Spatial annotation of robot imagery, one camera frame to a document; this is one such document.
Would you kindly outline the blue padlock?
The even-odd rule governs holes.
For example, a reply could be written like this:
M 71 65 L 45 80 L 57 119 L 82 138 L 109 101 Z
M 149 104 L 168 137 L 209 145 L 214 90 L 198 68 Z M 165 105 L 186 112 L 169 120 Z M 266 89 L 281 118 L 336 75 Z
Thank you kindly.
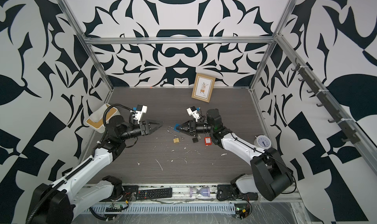
M 178 126 L 179 126 L 179 124 L 176 124 L 174 127 L 169 126 L 169 127 L 167 128 L 167 132 L 170 133 L 170 134 L 173 134 L 173 131 L 179 133 L 180 130 L 179 130 Z

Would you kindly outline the brass padlock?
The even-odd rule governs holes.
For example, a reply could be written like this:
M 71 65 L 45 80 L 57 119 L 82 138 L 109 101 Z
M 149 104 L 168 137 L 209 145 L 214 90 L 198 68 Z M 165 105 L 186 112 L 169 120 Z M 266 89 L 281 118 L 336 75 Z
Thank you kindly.
M 177 135 L 174 135 L 173 137 L 173 143 L 179 143 L 180 142 L 180 139 Z

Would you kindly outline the red padlock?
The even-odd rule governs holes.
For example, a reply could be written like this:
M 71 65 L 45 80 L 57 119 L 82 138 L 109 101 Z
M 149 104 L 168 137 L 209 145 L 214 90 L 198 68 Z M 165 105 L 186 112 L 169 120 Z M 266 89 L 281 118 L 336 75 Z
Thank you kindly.
M 212 140 L 211 140 L 211 138 L 210 137 L 205 137 L 205 145 L 206 146 L 209 146 L 209 145 L 212 145 Z

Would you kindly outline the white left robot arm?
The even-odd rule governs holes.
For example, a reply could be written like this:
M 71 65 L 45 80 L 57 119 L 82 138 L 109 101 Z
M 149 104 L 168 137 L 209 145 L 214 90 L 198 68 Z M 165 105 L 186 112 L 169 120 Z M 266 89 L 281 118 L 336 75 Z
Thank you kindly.
M 85 210 L 107 198 L 123 196 L 122 181 L 104 177 L 93 187 L 81 191 L 99 171 L 115 161 L 127 148 L 128 139 L 151 135 L 163 122 L 142 120 L 147 106 L 129 108 L 121 104 L 104 104 L 86 120 L 86 125 L 103 135 L 92 154 L 50 185 L 41 184 L 32 195 L 27 224 L 70 224 Z

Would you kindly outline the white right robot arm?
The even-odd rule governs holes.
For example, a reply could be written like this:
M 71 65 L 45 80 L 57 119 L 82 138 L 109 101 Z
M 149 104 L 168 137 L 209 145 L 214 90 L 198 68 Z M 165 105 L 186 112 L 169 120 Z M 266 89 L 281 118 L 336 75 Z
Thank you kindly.
M 206 142 L 232 152 L 250 165 L 251 175 L 244 174 L 232 181 L 237 193 L 260 193 L 272 201 L 280 194 L 286 194 L 291 185 L 296 185 L 293 171 L 285 165 L 267 136 L 257 136 L 254 143 L 240 138 L 224 126 L 218 109 L 210 109 L 203 116 L 199 108 L 190 107 L 187 113 L 192 119 L 176 126 L 177 131 L 192 136 L 194 140 L 200 134 L 206 134 Z

